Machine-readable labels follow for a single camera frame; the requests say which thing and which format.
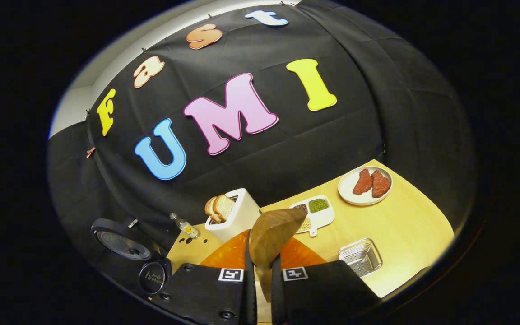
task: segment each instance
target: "wooden scoop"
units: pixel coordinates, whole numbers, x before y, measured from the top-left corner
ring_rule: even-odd
[[[306,212],[300,209],[272,210],[261,214],[250,230],[250,259],[256,265],[266,302],[270,302],[272,262],[296,234],[305,218]]]

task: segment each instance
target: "stainless steel basket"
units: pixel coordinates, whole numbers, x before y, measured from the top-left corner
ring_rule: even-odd
[[[382,266],[380,253],[369,238],[342,247],[338,251],[338,258],[347,263],[360,278],[371,275]]]

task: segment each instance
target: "letter m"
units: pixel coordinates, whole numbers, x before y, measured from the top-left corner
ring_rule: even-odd
[[[216,129],[222,130],[234,140],[242,138],[240,113],[246,120],[246,132],[262,132],[278,121],[270,113],[252,86],[252,74],[238,74],[226,83],[226,107],[210,99],[199,97],[184,108],[184,115],[191,116],[208,141],[208,153],[219,154],[228,148],[230,141],[222,138]]]

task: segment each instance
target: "plastic bottle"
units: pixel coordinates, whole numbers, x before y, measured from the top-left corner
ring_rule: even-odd
[[[176,212],[172,212],[170,214],[170,219],[174,220],[176,222],[176,226],[178,226],[180,230],[188,234],[188,236],[190,236],[191,238],[196,239],[200,237],[200,232],[186,220],[178,218],[178,214],[176,214]]]

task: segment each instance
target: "blue letter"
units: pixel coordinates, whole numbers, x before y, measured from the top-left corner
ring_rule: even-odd
[[[251,12],[247,14],[246,18],[256,18],[259,22],[261,22],[264,25],[271,25],[271,26],[281,26],[288,24],[288,21],[285,19],[276,19],[273,16],[275,15],[275,12],[266,12],[264,10],[256,10],[254,12]]]
[[[155,128],[153,128],[153,135],[160,136],[172,153],[173,158],[171,164],[164,165],[159,160],[150,146],[151,140],[148,136],[140,140],[134,150],[138,156],[142,157],[142,160],[148,169],[150,169],[150,172],[152,172],[152,174],[157,178],[165,181],[178,176],[186,166],[186,153],[184,152],[180,142],[178,142],[178,139],[176,139],[170,125],[172,125],[172,120],[170,119],[161,121]]]

